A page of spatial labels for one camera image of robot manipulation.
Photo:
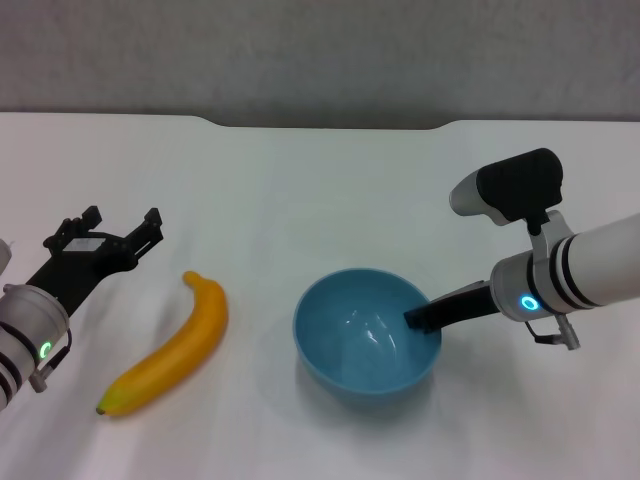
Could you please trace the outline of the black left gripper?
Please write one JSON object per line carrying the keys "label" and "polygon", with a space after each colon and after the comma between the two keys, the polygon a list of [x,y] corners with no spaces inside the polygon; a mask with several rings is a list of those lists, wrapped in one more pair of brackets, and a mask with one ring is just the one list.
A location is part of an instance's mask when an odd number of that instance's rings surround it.
{"label": "black left gripper", "polygon": [[63,307],[72,316],[106,277],[126,272],[163,240],[162,219],[151,208],[142,223],[126,237],[90,232],[102,222],[97,206],[88,207],[80,217],[64,219],[43,246],[51,257],[27,281]]}

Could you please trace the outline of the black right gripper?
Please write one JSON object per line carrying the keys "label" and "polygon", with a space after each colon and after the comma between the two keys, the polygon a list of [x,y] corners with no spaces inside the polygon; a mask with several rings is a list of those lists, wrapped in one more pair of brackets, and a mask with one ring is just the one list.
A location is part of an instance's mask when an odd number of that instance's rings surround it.
{"label": "black right gripper", "polygon": [[406,311],[407,326],[430,334],[447,326],[499,312],[489,281],[478,281],[440,297],[430,304]]}

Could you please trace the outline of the blue plastic bowl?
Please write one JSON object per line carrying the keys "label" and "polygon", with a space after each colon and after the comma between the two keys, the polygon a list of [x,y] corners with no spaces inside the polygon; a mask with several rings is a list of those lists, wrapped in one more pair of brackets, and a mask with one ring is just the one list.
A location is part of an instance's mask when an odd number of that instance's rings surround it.
{"label": "blue plastic bowl", "polygon": [[387,404],[407,396],[432,372],[439,332],[412,330],[404,313],[428,303],[411,282],[383,270],[350,268],[314,282],[292,324],[309,375],[342,401]]}

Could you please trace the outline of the yellow banana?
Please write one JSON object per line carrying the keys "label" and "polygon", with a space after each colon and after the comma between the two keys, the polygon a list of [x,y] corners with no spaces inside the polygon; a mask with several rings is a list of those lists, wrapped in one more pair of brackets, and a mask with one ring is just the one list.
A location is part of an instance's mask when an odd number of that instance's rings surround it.
{"label": "yellow banana", "polygon": [[194,271],[182,279],[193,293],[188,319],[165,344],[114,381],[96,407],[98,414],[126,416],[149,405],[193,374],[218,347],[229,322],[223,288]]}

